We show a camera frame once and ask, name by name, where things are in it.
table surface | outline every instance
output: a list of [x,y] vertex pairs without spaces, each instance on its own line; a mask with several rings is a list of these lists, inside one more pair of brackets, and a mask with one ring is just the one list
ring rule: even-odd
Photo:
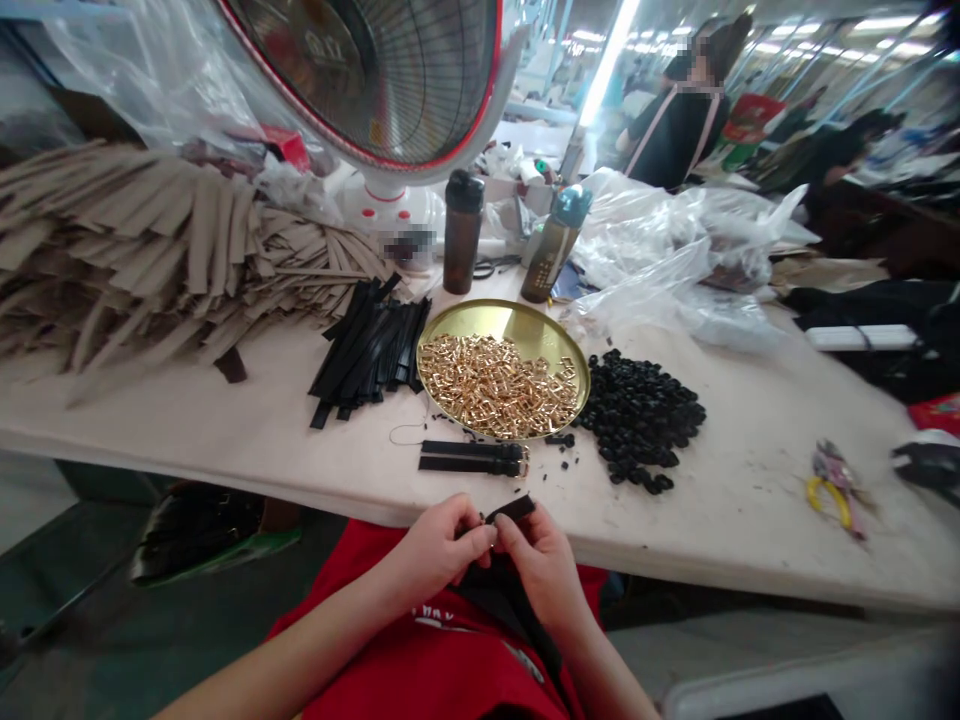
[[[467,297],[516,299],[520,280],[519,269],[495,275]],[[460,299],[439,288],[434,296],[434,313]],[[69,409],[74,378],[47,374],[56,358],[7,362],[0,447],[216,482],[394,526],[458,491],[485,512],[530,491],[567,531],[580,562],[824,601],[957,609],[954,511],[890,470],[890,449],[912,432],[903,407],[813,350],[783,311],[770,312],[789,336],[766,358],[655,327],[614,335],[626,356],[661,363],[699,393],[708,412],[668,473],[675,489],[657,497],[612,485],[582,428],[563,454],[531,442],[526,480],[419,472],[423,439],[463,434],[433,419],[426,395],[407,388],[349,422],[310,430],[317,401],[306,390],[327,342],[306,325],[277,326],[242,345],[242,384],[189,360],[149,374],[127,364]],[[603,340],[582,347],[587,355],[607,349]],[[865,543],[807,504],[810,455],[822,437],[837,443],[879,506],[876,517],[863,514]]]

gold tray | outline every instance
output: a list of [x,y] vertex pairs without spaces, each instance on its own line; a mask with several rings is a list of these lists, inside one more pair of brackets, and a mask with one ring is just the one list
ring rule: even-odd
[[[571,358],[577,369],[576,415],[579,415],[583,406],[587,404],[587,398],[590,396],[590,367],[580,347],[567,335],[567,331],[559,323],[533,308],[509,300],[490,298],[468,300],[447,308],[427,324],[423,334],[420,335],[420,340],[417,341],[418,371],[420,371],[420,354],[424,344],[444,333],[454,337],[492,335],[497,340],[509,338],[516,343],[521,358],[536,360],[542,357],[549,361],[551,372],[563,369],[560,358]],[[429,390],[427,394],[430,395],[434,404],[440,407],[440,403]],[[469,425],[463,425],[463,427],[473,430]]]

scissors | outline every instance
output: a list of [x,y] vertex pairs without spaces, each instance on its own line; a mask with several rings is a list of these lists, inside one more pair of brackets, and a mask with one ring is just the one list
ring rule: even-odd
[[840,524],[857,540],[866,540],[867,535],[857,519],[853,508],[855,496],[854,477],[850,466],[840,450],[829,440],[820,440],[813,453],[814,477],[807,481],[807,500],[814,510],[823,512],[817,490],[822,485],[830,493],[840,510]]

red-rimmed fan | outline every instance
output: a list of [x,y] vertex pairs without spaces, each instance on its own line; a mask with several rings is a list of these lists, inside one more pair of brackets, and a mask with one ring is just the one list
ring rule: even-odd
[[442,225],[423,188],[492,136],[523,47],[500,0],[217,0],[260,69],[358,167],[341,209],[361,228]]

wire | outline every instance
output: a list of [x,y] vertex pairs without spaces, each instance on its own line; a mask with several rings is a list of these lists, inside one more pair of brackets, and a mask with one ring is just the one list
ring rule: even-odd
[[424,430],[427,429],[427,415],[430,413],[430,396],[427,395],[426,391],[423,392],[423,399],[426,400],[426,402],[423,404],[423,419],[418,423],[407,423],[406,425],[397,425],[393,429],[391,429],[390,434],[387,435],[387,439],[392,444],[396,445],[397,447],[404,447],[406,445],[423,445],[423,440],[419,440],[413,443],[398,443],[396,440],[393,439],[394,431],[399,430],[400,428],[403,428],[403,427],[416,427],[416,428],[423,428]]

